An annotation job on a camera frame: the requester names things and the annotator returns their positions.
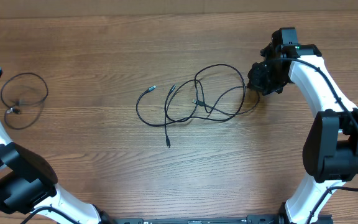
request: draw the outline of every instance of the wooden table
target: wooden table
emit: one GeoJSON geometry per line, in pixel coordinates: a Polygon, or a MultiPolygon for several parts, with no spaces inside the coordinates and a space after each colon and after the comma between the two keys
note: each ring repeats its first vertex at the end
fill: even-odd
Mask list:
{"type": "MultiPolygon", "coordinates": [[[[173,84],[214,63],[233,65],[246,77],[272,32],[289,26],[301,43],[318,46],[336,83],[358,106],[358,11],[0,20],[0,87],[17,73],[35,72],[50,88],[40,120],[7,131],[46,158],[64,188],[113,217],[276,213],[303,178],[301,152],[313,122],[295,85],[226,123],[169,126],[170,149],[162,128],[140,122],[135,103],[157,85],[139,109],[146,120],[161,123],[173,84]]],[[[240,84],[228,69],[202,76],[208,103],[240,84]]],[[[184,88],[170,114],[188,114],[194,95],[193,86],[184,88]]],[[[233,91],[220,108],[234,111],[240,98],[241,91],[233,91]]],[[[251,91],[246,100],[246,106],[254,102],[251,91]]],[[[0,101],[0,116],[4,110],[0,101]]],[[[196,114],[205,116],[201,109],[196,114]]],[[[347,185],[358,186],[358,176],[347,185]]],[[[335,193],[322,213],[333,214],[336,223],[358,222],[358,193],[335,193]]],[[[0,223],[24,217],[0,212],[0,223]]]]}

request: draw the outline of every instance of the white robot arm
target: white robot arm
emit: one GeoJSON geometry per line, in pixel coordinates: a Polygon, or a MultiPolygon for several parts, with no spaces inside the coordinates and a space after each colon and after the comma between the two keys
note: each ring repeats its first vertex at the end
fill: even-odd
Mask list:
{"type": "MultiPolygon", "coordinates": [[[[112,223],[106,213],[92,204],[78,200],[63,189],[57,183],[56,174],[49,164],[40,156],[13,143],[0,122],[0,170],[6,166],[13,171],[0,180],[1,211],[27,213],[52,207],[75,223],[112,223]],[[31,173],[32,169],[37,169],[39,173],[31,173]]],[[[61,224],[72,223],[51,209],[42,210],[38,214],[61,224]]]]}
{"type": "Polygon", "coordinates": [[[267,95],[294,83],[314,117],[303,148],[305,177],[280,213],[286,224],[319,222],[319,212],[335,192],[331,189],[340,189],[358,174],[357,106],[335,84],[317,47],[298,43],[295,28],[274,32],[272,43],[260,53],[265,61],[253,64],[247,87],[267,95]],[[338,141],[338,133],[350,137],[338,141]]]}

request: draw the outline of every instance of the black joint housing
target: black joint housing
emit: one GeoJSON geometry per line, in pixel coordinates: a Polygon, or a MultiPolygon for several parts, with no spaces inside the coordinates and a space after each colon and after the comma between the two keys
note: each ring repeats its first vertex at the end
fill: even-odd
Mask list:
{"type": "Polygon", "coordinates": [[[29,213],[45,198],[56,195],[58,179],[49,163],[22,146],[0,145],[0,167],[12,171],[0,178],[0,211],[29,213]]]}
{"type": "MultiPolygon", "coordinates": [[[[358,123],[358,109],[352,112],[358,123]]],[[[303,165],[317,183],[325,180],[350,181],[358,174],[358,132],[345,112],[317,113],[303,146],[303,165]],[[338,141],[338,131],[349,136],[338,141]]]]}
{"type": "Polygon", "coordinates": [[[260,51],[264,62],[254,63],[248,73],[247,88],[260,91],[262,95],[282,93],[283,87],[291,83],[288,76],[291,61],[269,60],[277,58],[299,58],[302,55],[321,56],[314,44],[301,45],[294,27],[280,28],[272,34],[272,42],[260,51]]]}

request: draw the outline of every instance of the black cable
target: black cable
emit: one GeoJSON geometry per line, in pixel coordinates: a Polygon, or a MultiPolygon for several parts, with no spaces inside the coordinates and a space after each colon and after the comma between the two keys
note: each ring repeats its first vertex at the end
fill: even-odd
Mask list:
{"type": "Polygon", "coordinates": [[[39,75],[37,75],[35,73],[32,73],[32,72],[20,73],[20,74],[17,74],[15,76],[13,76],[10,79],[8,79],[8,81],[2,86],[1,92],[0,92],[1,101],[7,107],[7,110],[4,113],[4,122],[5,122],[6,126],[11,128],[11,129],[14,129],[14,130],[23,130],[23,129],[26,129],[26,128],[32,126],[41,117],[41,113],[42,113],[42,111],[44,109],[44,102],[47,99],[48,94],[49,94],[49,89],[48,89],[48,85],[47,85],[46,81],[41,76],[39,76],[39,75]],[[11,81],[13,81],[15,78],[21,77],[21,76],[24,76],[24,75],[30,75],[30,76],[35,76],[35,77],[39,78],[45,85],[45,89],[46,89],[45,96],[41,100],[36,101],[34,103],[22,103],[20,101],[17,101],[17,102],[14,102],[13,105],[7,104],[5,102],[5,100],[4,100],[4,97],[3,97],[3,91],[4,91],[5,87],[6,87],[6,85],[8,83],[10,83],[11,81]],[[37,116],[34,118],[34,120],[31,123],[29,123],[28,125],[25,125],[23,127],[17,128],[17,127],[14,127],[13,125],[9,124],[9,122],[7,120],[7,116],[9,114],[20,114],[21,111],[20,111],[20,109],[17,108],[17,107],[20,107],[20,106],[40,106],[40,109],[39,109],[39,112],[38,112],[37,116]]]}
{"type": "MultiPolygon", "coordinates": [[[[260,63],[261,65],[265,65],[266,63],[270,63],[270,62],[277,62],[277,61],[294,61],[294,62],[299,62],[302,63],[304,65],[307,65],[311,68],[313,68],[314,70],[316,70],[324,79],[324,81],[327,83],[329,89],[331,90],[331,93],[334,95],[335,100],[337,101],[337,103],[339,104],[339,106],[345,111],[345,113],[348,115],[348,117],[350,117],[354,127],[356,128],[356,131],[358,133],[358,123],[357,121],[354,119],[353,115],[351,114],[351,112],[345,107],[345,105],[342,102],[342,99],[338,96],[338,94],[336,93],[333,85],[331,84],[331,82],[329,81],[328,77],[326,76],[326,74],[324,74],[324,72],[321,71],[320,68],[314,66],[311,63],[308,63],[306,61],[303,60],[299,60],[299,59],[295,59],[295,58],[276,58],[276,59],[272,59],[272,60],[268,60],[265,62],[260,63]]],[[[310,224],[311,219],[314,216],[314,213],[317,211],[318,207],[321,205],[321,203],[324,201],[325,197],[328,194],[332,194],[333,190],[346,190],[346,191],[351,191],[351,192],[358,192],[358,187],[357,188],[353,188],[353,187],[340,187],[340,186],[334,186],[334,187],[329,187],[327,188],[327,190],[324,192],[324,194],[320,197],[320,199],[318,200],[318,202],[316,203],[316,205],[313,207],[312,211],[310,212],[310,215],[306,221],[307,224],[310,224]]]]}
{"type": "Polygon", "coordinates": [[[25,218],[25,220],[23,220],[23,222],[21,222],[21,224],[26,224],[34,215],[36,215],[37,213],[44,211],[44,210],[48,210],[49,212],[55,212],[73,224],[79,224],[79,222],[76,222],[74,219],[70,218],[68,215],[64,214],[63,212],[61,212],[53,207],[41,207],[41,208],[34,210],[27,218],[25,218]]]}
{"type": "Polygon", "coordinates": [[[183,83],[182,85],[180,85],[180,86],[177,88],[177,90],[176,90],[175,92],[173,92],[175,88],[176,88],[176,85],[173,85],[172,88],[170,89],[170,91],[168,92],[167,98],[166,98],[166,100],[165,100],[165,104],[164,104],[165,117],[164,117],[164,123],[163,123],[163,124],[151,124],[151,123],[149,123],[149,122],[146,122],[146,121],[141,117],[141,115],[139,114],[139,109],[138,109],[138,107],[139,107],[140,99],[141,99],[144,95],[146,95],[146,94],[150,93],[151,91],[153,91],[153,90],[155,89],[155,86],[152,86],[152,87],[150,87],[149,89],[147,89],[146,91],[144,91],[144,92],[139,96],[139,98],[137,99],[137,102],[136,102],[136,113],[137,113],[139,119],[140,119],[143,123],[145,123],[145,124],[147,124],[147,125],[149,125],[149,126],[151,126],[151,127],[162,127],[162,126],[164,127],[165,140],[166,140],[166,142],[167,142],[167,146],[168,146],[168,147],[170,147],[170,141],[169,141],[169,137],[168,137],[168,134],[167,134],[167,126],[168,126],[169,124],[182,123],[182,122],[186,122],[186,121],[188,121],[189,119],[193,119],[193,118],[194,118],[194,119],[205,119],[205,120],[208,120],[208,121],[217,121],[217,122],[229,121],[230,119],[232,119],[233,117],[235,117],[235,116],[237,116],[237,115],[239,115],[239,114],[244,114],[244,113],[247,113],[247,112],[253,110],[253,109],[258,105],[258,103],[259,103],[259,101],[260,101],[260,97],[259,97],[259,94],[258,94],[258,100],[257,100],[256,104],[255,104],[251,109],[246,110],[246,111],[243,111],[243,112],[240,112],[240,110],[241,110],[241,108],[242,108],[242,105],[243,105],[243,103],[244,103],[245,97],[246,97],[246,84],[245,84],[244,78],[243,78],[242,75],[241,75],[241,72],[238,71],[238,69],[236,69],[235,67],[233,67],[233,66],[231,66],[231,65],[228,65],[228,64],[216,64],[216,65],[210,65],[210,66],[208,66],[208,67],[205,67],[205,68],[201,69],[201,70],[195,75],[194,79],[188,80],[187,82],[183,83]],[[198,76],[201,72],[203,72],[203,71],[205,71],[205,70],[207,70],[207,69],[209,69],[209,68],[218,67],[218,66],[229,67],[229,68],[235,70],[235,71],[237,72],[237,74],[240,76],[242,85],[241,85],[241,86],[236,86],[236,87],[234,87],[234,88],[231,88],[231,89],[225,91],[225,92],[216,100],[214,106],[208,106],[208,105],[206,105],[206,104],[204,104],[203,106],[204,106],[205,112],[207,112],[208,114],[211,114],[214,110],[216,110],[216,111],[218,111],[218,112],[220,112],[220,113],[222,113],[222,114],[228,115],[229,117],[228,117],[228,118],[225,118],[225,119],[212,119],[212,118],[208,118],[208,117],[207,117],[207,118],[204,118],[204,117],[194,116],[194,113],[196,112],[197,107],[198,107],[198,105],[199,105],[199,104],[197,104],[197,103],[195,104],[194,110],[191,112],[191,114],[190,114],[189,116],[184,117],[184,118],[181,118],[181,119],[172,119],[171,117],[169,117],[169,115],[168,115],[168,109],[169,109],[169,106],[170,106],[171,101],[172,101],[173,98],[177,95],[177,93],[179,92],[179,90],[180,90],[183,86],[185,86],[187,83],[189,83],[189,82],[194,82],[195,91],[196,91],[196,101],[197,101],[197,102],[201,102],[201,101],[198,99],[198,85],[200,85],[200,88],[201,88],[201,96],[202,96],[203,102],[205,101],[204,89],[203,89],[203,86],[202,86],[202,84],[201,84],[201,81],[200,81],[199,79],[197,79],[197,76],[198,76]],[[241,104],[240,104],[239,108],[237,109],[237,111],[236,111],[235,113],[233,113],[233,114],[230,114],[230,113],[226,113],[226,112],[223,112],[223,111],[221,111],[221,110],[216,109],[216,105],[217,105],[217,103],[220,101],[220,99],[221,99],[226,93],[228,93],[228,92],[230,92],[230,91],[232,91],[232,90],[235,90],[236,88],[243,88],[242,101],[241,101],[241,104]]]}

